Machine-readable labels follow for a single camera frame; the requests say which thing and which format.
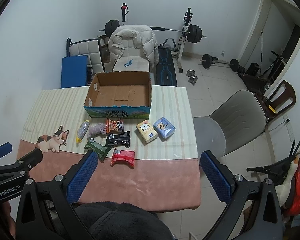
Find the white padded folding chair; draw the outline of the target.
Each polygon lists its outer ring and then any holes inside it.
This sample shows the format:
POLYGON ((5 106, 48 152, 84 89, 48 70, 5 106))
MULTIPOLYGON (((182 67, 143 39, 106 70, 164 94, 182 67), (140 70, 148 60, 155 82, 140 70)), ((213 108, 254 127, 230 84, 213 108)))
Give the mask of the white padded folding chair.
POLYGON ((100 43, 98 38, 72 42, 66 40, 66 56, 87 56, 87 66, 92 68, 94 74, 105 72, 102 61, 100 43))

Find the black snack packet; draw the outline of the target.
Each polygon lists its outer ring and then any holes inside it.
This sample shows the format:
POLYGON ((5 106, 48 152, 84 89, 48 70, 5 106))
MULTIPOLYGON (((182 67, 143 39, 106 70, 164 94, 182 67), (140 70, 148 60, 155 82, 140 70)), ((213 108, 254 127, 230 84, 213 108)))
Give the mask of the black snack packet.
POLYGON ((125 146, 130 147, 130 131, 122 132, 119 134, 109 133, 106 138, 107 147, 125 146))

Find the grey shell chair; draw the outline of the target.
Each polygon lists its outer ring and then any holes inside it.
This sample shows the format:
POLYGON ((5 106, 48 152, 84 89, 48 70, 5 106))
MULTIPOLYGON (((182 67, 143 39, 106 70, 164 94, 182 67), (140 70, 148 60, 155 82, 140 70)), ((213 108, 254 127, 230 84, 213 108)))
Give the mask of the grey shell chair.
POLYGON ((193 118, 198 155, 210 151, 219 159, 262 134, 266 115, 256 96, 239 90, 209 116, 193 118))

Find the blue tissue pack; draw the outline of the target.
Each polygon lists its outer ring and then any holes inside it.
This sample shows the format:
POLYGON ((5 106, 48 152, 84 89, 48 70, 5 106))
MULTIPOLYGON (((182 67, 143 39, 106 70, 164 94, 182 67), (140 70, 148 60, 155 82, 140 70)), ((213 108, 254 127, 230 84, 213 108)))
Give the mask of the blue tissue pack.
POLYGON ((153 124, 153 128, 162 140, 168 139, 175 132, 175 127, 164 116, 153 124))

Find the chrome dumbbell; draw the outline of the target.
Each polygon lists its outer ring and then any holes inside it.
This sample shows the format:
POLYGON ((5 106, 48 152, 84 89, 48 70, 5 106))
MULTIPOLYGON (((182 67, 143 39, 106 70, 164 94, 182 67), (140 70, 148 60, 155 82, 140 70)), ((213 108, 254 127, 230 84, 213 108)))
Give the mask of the chrome dumbbell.
POLYGON ((195 75, 195 71, 193 69, 189 69, 187 72, 186 72, 186 76, 188 77, 191 77, 191 76, 194 76, 195 75))

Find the lavender cloth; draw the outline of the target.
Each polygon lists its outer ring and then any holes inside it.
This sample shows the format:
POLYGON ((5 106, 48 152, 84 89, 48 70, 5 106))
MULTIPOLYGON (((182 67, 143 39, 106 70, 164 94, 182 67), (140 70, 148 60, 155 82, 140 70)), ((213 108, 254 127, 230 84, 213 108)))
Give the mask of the lavender cloth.
POLYGON ((98 123, 95 126, 91 126, 88 129, 88 135, 87 138, 94 138, 97 135, 106 135, 107 130, 106 130, 106 125, 104 123, 98 123))

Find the green snack packet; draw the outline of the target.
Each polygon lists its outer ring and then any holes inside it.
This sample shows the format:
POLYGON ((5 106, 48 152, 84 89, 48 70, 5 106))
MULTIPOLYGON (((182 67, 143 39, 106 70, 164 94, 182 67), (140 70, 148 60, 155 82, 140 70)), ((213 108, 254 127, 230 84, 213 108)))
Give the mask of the green snack packet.
POLYGON ((111 148, 107 146, 103 146, 102 144, 97 142, 94 138, 90 138, 90 140, 86 143, 84 149, 92 150, 96 152, 100 161, 104 162, 111 148))

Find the barbell on floor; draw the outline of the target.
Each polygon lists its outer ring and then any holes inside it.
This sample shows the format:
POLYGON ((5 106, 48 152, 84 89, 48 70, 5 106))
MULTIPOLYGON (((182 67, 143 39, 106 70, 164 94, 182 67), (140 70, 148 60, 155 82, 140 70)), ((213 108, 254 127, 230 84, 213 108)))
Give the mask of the barbell on floor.
POLYGON ((222 67, 228 66, 233 72, 237 72, 240 68, 240 64, 237 59, 232 59, 230 62, 224 62, 210 54, 204 54, 200 59, 200 62, 205 69, 210 69, 210 67, 214 64, 220 64, 222 67))

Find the brown wooden chair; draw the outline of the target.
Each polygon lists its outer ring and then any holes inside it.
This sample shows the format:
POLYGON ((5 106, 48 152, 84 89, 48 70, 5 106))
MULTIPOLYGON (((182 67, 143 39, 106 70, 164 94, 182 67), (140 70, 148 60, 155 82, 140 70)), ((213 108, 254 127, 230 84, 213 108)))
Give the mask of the brown wooden chair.
POLYGON ((270 97, 263 97, 264 112, 267 124, 290 110, 296 103, 296 93, 293 86, 282 80, 270 97))

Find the yellow tissue pack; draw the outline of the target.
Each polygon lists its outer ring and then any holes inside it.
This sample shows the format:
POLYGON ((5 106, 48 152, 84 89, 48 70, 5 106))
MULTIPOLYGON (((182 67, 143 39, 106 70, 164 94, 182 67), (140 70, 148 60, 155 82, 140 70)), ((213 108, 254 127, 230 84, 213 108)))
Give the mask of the yellow tissue pack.
POLYGON ((155 131, 153 125, 148 121, 144 120, 136 125, 136 130, 141 138, 141 141, 146 145, 153 142, 158 138, 158 134, 155 131))

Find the black weight bench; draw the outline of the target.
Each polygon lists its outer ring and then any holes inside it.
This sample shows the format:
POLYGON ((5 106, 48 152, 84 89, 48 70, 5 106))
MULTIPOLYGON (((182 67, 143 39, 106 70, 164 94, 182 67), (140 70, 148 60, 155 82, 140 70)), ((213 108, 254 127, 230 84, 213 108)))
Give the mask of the black weight bench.
POLYGON ((177 87, 177 77, 173 62, 172 52, 176 52, 176 43, 173 38, 167 38, 159 46, 159 63, 155 67, 155 84, 160 86, 177 87), (165 47, 166 43, 171 40, 173 48, 165 47))

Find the small blue item on seat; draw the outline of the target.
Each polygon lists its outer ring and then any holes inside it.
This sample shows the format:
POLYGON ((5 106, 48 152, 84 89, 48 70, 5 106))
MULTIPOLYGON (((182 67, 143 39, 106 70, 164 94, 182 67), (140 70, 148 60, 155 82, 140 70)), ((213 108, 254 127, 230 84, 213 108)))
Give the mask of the small blue item on seat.
POLYGON ((127 63, 124 64, 125 67, 130 66, 133 63, 133 60, 129 60, 127 63))

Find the open cardboard box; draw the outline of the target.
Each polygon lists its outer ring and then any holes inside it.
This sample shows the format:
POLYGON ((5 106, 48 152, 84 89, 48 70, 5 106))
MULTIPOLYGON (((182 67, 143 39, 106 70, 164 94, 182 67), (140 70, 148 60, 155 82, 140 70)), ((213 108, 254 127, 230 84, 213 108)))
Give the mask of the open cardboard box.
POLYGON ((152 85, 149 72, 97 73, 84 109, 91 118, 148 119, 152 85))

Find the white goose plush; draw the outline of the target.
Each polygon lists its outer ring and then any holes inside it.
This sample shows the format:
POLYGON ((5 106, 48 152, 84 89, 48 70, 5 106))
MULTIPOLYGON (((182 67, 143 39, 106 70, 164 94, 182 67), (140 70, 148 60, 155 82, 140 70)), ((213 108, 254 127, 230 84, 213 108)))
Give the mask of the white goose plush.
POLYGON ((287 176, 281 185, 275 186, 279 205, 285 209, 289 209, 293 204, 295 193, 295 173, 300 163, 300 152, 297 152, 296 158, 290 163, 287 176))

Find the orange snack packet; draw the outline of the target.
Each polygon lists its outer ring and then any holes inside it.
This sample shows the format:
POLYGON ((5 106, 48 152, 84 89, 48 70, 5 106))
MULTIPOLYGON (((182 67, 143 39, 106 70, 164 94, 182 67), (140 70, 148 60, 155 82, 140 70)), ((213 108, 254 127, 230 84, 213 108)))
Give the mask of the orange snack packet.
POLYGON ((111 132, 116 132, 116 133, 121 133, 124 131, 123 127, 123 121, 122 119, 118 120, 111 120, 107 119, 106 120, 106 133, 111 133, 111 132))

